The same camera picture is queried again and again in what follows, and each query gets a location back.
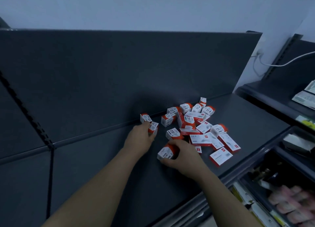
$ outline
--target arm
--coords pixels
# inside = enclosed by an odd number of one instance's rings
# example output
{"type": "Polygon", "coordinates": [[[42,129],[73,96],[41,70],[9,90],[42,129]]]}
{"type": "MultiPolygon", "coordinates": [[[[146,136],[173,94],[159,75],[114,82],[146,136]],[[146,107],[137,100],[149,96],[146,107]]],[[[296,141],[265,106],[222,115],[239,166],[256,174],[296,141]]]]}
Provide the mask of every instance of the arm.
{"type": "Polygon", "coordinates": [[[261,227],[242,203],[209,170],[194,146],[183,140],[173,140],[169,143],[179,147],[179,155],[176,160],[164,158],[161,162],[199,184],[218,227],[261,227]]]}
{"type": "Polygon", "coordinates": [[[134,126],[120,152],[74,193],[42,227],[110,226],[129,175],[155,136],[149,122],[134,126]]]}

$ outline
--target person's right hand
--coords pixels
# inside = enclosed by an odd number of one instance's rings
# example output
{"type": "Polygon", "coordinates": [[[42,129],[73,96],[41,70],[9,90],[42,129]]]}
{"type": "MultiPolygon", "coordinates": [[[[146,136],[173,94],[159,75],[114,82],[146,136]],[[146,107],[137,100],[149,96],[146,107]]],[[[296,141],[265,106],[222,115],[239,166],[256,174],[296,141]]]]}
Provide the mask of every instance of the person's right hand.
{"type": "Polygon", "coordinates": [[[179,155],[175,160],[163,158],[161,162],[164,165],[177,169],[195,181],[198,181],[202,174],[209,171],[193,145],[183,140],[172,140],[168,143],[179,147],[179,155]]]}

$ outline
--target person's right arm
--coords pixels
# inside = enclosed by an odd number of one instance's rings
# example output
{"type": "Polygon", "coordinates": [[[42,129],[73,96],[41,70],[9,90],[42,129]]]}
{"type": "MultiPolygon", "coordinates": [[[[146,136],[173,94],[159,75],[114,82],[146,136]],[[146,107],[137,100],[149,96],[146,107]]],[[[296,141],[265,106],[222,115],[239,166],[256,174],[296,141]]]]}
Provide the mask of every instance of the person's right arm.
{"type": "Polygon", "coordinates": [[[161,162],[199,184],[218,227],[261,227],[254,216],[209,170],[193,145],[183,140],[173,140],[169,144],[179,147],[179,155],[176,160],[164,158],[161,162]]]}

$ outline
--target person's left arm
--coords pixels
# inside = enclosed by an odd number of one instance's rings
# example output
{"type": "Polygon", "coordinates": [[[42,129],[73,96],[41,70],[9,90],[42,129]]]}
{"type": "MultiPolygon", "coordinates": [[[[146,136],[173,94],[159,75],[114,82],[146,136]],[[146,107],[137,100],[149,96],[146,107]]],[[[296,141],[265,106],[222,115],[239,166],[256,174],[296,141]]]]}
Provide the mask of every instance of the person's left arm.
{"type": "Polygon", "coordinates": [[[154,140],[148,135],[149,126],[150,122],[134,126],[120,152],[42,227],[110,226],[134,165],[154,140]]]}

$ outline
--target white cable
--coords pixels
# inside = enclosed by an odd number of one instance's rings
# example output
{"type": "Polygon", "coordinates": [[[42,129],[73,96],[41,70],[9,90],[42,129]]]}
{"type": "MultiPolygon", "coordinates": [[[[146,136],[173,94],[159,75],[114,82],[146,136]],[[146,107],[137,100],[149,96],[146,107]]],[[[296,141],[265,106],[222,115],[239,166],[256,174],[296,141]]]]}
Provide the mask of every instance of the white cable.
{"type": "Polygon", "coordinates": [[[258,58],[259,58],[259,62],[260,62],[261,64],[263,64],[263,65],[266,65],[266,66],[274,66],[274,67],[282,67],[282,66],[288,65],[289,63],[293,62],[294,60],[296,60],[296,59],[298,59],[298,58],[301,58],[301,57],[303,57],[303,56],[305,56],[305,55],[314,54],[314,53],[315,53],[315,51],[309,52],[309,53],[307,53],[307,54],[300,55],[300,56],[298,56],[298,57],[292,59],[291,61],[289,61],[289,62],[287,62],[286,64],[283,64],[283,65],[264,64],[264,63],[262,62],[262,55],[259,55],[258,58]]]}

